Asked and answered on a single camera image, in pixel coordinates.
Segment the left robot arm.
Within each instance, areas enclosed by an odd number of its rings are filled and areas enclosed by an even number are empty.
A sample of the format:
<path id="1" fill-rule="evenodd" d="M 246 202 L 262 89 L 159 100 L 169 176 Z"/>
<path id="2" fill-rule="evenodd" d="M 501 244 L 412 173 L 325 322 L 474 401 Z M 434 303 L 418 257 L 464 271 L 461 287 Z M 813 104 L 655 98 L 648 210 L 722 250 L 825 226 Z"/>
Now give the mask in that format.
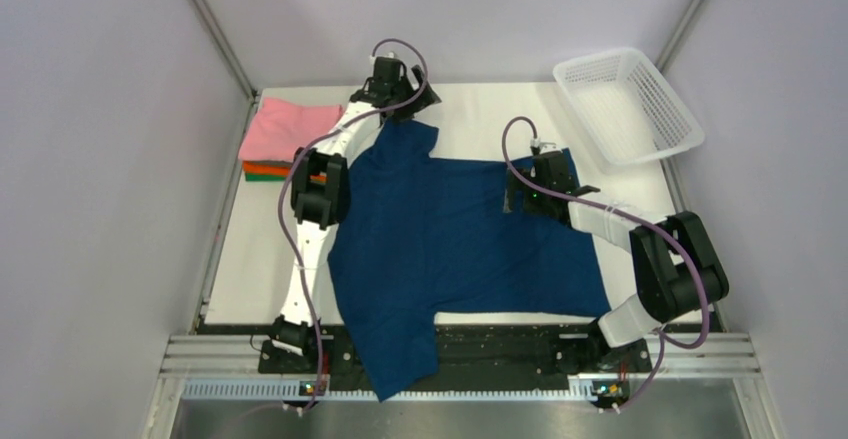
<path id="1" fill-rule="evenodd" d="M 392 55 L 374 56 L 371 75 L 340 119 L 298 148 L 281 190 L 277 212 L 293 252 L 291 284 L 262 344 L 258 370 L 283 374 L 324 370 L 316 287 L 328 278 L 327 259 L 338 226 L 351 206 L 349 167 L 365 141 L 387 122 L 401 123 L 440 103 L 425 62 L 409 67 Z"/>

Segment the blue t-shirt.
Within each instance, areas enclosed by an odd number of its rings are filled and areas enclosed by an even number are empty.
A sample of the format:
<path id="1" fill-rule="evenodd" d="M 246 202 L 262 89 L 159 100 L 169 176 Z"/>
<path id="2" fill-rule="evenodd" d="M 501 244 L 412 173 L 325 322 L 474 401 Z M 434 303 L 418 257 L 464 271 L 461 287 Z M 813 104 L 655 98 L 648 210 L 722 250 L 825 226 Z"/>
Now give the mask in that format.
<path id="1" fill-rule="evenodd" d="M 337 307 L 380 401 L 439 368 L 439 313 L 610 310 L 589 234 L 503 209 L 502 162 L 432 156 L 439 131 L 389 124 L 354 161 L 328 257 Z"/>

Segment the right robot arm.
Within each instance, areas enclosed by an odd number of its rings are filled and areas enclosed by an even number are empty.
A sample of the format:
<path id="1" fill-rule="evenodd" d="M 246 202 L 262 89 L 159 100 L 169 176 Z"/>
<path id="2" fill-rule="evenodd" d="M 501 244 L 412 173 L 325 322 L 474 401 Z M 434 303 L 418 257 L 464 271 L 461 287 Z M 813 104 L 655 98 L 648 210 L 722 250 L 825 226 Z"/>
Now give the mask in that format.
<path id="1" fill-rule="evenodd" d="M 578 344 L 578 366 L 612 371 L 632 344 L 689 312 L 700 311 L 701 345 L 709 307 L 729 293 L 729 282 L 701 218 L 645 212 L 598 188 L 577 184 L 562 151 L 532 150 L 528 168 L 507 166 L 504 209 L 549 217 L 630 254 L 636 291 L 595 319 Z"/>

